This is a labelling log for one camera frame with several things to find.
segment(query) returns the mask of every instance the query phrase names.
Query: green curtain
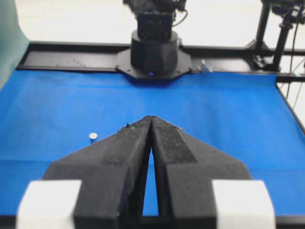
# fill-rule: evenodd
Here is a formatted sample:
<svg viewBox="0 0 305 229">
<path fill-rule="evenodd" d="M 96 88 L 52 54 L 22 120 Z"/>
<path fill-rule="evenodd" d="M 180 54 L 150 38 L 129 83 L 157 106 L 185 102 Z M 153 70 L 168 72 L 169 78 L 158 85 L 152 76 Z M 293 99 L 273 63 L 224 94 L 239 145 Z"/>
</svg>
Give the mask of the green curtain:
<svg viewBox="0 0 305 229">
<path fill-rule="evenodd" d="M 0 0 L 0 90 L 22 59 L 29 40 L 21 31 L 15 0 Z"/>
</svg>

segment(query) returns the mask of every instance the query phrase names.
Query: cable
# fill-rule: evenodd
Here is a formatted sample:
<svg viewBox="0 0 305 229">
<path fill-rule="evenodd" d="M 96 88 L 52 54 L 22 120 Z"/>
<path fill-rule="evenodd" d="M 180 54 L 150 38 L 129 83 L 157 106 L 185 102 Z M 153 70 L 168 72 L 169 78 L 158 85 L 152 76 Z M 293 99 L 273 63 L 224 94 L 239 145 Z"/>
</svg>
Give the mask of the cable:
<svg viewBox="0 0 305 229">
<path fill-rule="evenodd" d="M 292 72 L 294 73 L 304 61 L 305 61 L 305 58 L 295 67 L 295 69 Z"/>
<path fill-rule="evenodd" d="M 296 18 L 296 28 L 295 28 L 295 35 L 294 35 L 294 41 L 292 43 L 292 52 L 291 52 L 291 60 L 290 60 L 290 74 L 292 72 L 292 63 L 294 61 L 294 52 L 295 52 L 295 39 L 296 39 L 296 33 L 297 33 L 297 29 L 299 27 L 299 22 L 300 22 L 300 16 L 301 16 L 301 13 L 303 11 L 303 7 L 304 7 L 304 3 L 302 3 L 301 7 L 300 7 L 300 10 L 299 10 L 299 13 L 297 15 L 297 18 Z"/>
<path fill-rule="evenodd" d="M 296 96 L 296 99 L 295 99 L 295 104 L 294 104 L 294 109 L 295 109 L 295 106 L 296 106 L 297 101 L 298 101 L 298 99 L 299 99 L 300 92 L 301 92 L 301 90 L 302 90 L 302 86 L 303 86 L 303 82 L 301 83 L 300 88 L 299 88 L 299 91 L 298 91 L 298 93 L 297 93 L 297 96 Z"/>
<path fill-rule="evenodd" d="M 184 12 L 185 12 L 185 16 L 181 19 L 180 22 L 178 22 L 178 23 L 172 25 L 172 27 L 175 27 L 175 26 L 177 26 L 177 25 L 180 25 L 180 24 L 187 18 L 187 16 L 189 15 L 189 12 L 188 12 L 187 10 L 184 10 Z"/>
<path fill-rule="evenodd" d="M 288 89 L 287 89 L 287 94 L 286 94 L 286 100 L 288 100 L 289 92 L 290 92 L 290 83 L 288 84 Z"/>
</svg>

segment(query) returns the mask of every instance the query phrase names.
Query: black cylindrical base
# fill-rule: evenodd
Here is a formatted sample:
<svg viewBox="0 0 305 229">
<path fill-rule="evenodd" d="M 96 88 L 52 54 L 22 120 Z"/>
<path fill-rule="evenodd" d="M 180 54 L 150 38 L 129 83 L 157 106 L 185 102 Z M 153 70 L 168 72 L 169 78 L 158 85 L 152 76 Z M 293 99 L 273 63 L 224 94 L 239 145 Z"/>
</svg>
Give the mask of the black cylindrical base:
<svg viewBox="0 0 305 229">
<path fill-rule="evenodd" d="M 164 74 L 175 69 L 178 63 L 178 34 L 172 32 L 167 41 L 142 40 L 138 32 L 132 33 L 132 66 L 149 74 Z"/>
</svg>

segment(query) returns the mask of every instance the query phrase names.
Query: black support pole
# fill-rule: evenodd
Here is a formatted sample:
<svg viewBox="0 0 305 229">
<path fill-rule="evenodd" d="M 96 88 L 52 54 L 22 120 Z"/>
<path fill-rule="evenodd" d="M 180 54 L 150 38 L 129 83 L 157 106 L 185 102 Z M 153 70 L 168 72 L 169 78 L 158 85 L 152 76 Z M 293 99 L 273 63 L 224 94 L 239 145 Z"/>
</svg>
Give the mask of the black support pole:
<svg viewBox="0 0 305 229">
<path fill-rule="evenodd" d="M 277 42 L 276 50 L 274 53 L 274 58 L 273 58 L 273 69 L 278 71 L 280 67 L 280 62 L 282 59 L 282 56 L 284 54 L 284 48 L 286 45 L 287 37 L 289 34 L 289 30 L 293 28 L 292 23 L 289 22 L 283 22 L 280 24 L 281 27 L 281 33 L 280 37 Z"/>
<path fill-rule="evenodd" d="M 256 34 L 256 44 L 255 44 L 255 50 L 261 50 L 264 43 L 264 35 L 267 27 L 267 22 L 269 18 L 270 13 L 270 5 L 269 4 L 263 4 L 261 18 L 259 20 L 258 24 L 258 30 Z"/>
</svg>

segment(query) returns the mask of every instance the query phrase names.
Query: black metal frame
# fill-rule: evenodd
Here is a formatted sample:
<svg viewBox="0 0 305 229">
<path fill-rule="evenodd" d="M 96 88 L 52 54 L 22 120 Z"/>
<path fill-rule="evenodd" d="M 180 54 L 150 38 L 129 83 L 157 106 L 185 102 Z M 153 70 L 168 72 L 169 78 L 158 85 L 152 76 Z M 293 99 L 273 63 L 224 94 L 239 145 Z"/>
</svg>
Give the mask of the black metal frame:
<svg viewBox="0 0 305 229">
<path fill-rule="evenodd" d="M 271 57 L 275 53 L 275 49 L 268 49 L 264 43 L 264 33 L 269 12 L 270 6 L 265 4 L 262 8 L 256 39 L 246 47 L 199 47 L 183 46 L 180 43 L 181 50 L 191 56 L 193 63 L 192 72 L 202 72 L 202 60 L 205 60 L 205 63 L 214 72 L 276 73 L 277 83 L 305 82 L 305 74 L 296 76 L 295 74 L 279 72 L 263 72 L 255 67 L 254 56 Z M 117 53 L 129 48 L 129 44 L 31 42 L 17 70 L 116 72 Z M 292 50 L 290 49 L 284 51 L 284 55 L 291 54 Z M 293 54 L 294 56 L 305 56 L 305 49 L 295 50 Z M 305 134 L 304 126 L 279 88 L 277 89 Z M 0 216 L 0 226 L 14 228 L 14 225 L 15 216 Z M 122 229 L 155 229 L 156 227 L 165 229 L 173 228 L 173 225 L 174 223 L 171 219 L 161 217 L 121 220 Z M 305 215 L 277 216 L 276 227 L 277 229 L 305 229 Z"/>
</svg>

